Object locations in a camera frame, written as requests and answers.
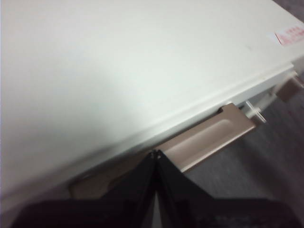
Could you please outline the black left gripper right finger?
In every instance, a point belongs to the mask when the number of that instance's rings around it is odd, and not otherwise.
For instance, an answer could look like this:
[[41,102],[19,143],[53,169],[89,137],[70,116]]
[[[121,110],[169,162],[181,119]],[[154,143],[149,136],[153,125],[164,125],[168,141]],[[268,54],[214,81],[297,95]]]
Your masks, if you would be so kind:
[[161,219],[173,228],[300,228],[294,212],[279,201],[214,198],[189,180],[160,150],[156,174]]

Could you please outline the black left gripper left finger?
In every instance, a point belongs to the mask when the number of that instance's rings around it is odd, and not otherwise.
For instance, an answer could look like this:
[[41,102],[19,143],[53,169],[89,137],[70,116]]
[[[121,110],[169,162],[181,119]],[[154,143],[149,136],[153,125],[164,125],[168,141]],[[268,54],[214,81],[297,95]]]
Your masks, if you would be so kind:
[[49,200],[25,207],[14,228],[139,228],[154,190],[156,153],[149,153],[120,183],[98,199]]

